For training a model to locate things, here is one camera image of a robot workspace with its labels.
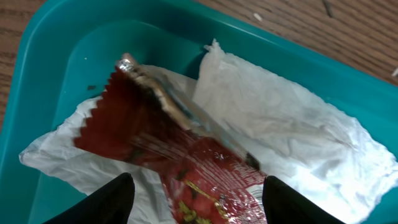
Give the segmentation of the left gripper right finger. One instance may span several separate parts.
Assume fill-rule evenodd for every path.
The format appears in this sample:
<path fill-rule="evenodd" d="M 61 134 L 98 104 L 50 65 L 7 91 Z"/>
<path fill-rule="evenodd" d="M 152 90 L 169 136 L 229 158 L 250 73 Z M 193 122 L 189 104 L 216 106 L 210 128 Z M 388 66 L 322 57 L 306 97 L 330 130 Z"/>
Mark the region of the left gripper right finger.
<path fill-rule="evenodd" d="M 262 204 L 268 224 L 343 224 L 272 175 L 264 180 Z"/>

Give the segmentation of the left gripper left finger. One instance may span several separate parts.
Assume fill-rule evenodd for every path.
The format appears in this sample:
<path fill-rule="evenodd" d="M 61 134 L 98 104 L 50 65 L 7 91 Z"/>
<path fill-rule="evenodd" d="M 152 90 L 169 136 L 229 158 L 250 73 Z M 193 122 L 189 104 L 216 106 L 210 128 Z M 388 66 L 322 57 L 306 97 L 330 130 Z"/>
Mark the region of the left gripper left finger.
<path fill-rule="evenodd" d="M 125 172 L 45 224 L 127 223 L 134 196 L 134 180 Z"/>

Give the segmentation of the white napkin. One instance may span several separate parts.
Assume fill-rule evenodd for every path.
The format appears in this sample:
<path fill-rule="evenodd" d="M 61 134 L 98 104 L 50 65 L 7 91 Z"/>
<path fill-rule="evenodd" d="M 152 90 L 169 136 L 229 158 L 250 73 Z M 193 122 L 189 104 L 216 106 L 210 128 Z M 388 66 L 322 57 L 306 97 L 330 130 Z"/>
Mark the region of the white napkin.
<path fill-rule="evenodd" d="M 207 48 L 199 79 L 153 65 L 272 175 L 344 223 L 367 219 L 397 187 L 397 160 L 360 122 L 301 85 L 224 52 Z M 74 144 L 101 95 L 80 103 L 56 130 L 20 153 L 22 164 L 91 195 L 122 173 L 136 192 L 129 223 L 177 223 L 158 173 Z"/>

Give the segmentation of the red sauce packet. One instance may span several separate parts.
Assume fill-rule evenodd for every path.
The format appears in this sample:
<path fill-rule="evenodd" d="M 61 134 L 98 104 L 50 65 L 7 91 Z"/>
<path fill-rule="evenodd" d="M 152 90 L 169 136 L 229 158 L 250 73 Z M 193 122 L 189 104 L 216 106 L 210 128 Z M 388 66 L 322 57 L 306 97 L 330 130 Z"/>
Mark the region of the red sauce packet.
<path fill-rule="evenodd" d="M 74 144 L 158 173 L 177 223 L 266 222 L 257 160 L 165 75 L 129 54 Z"/>

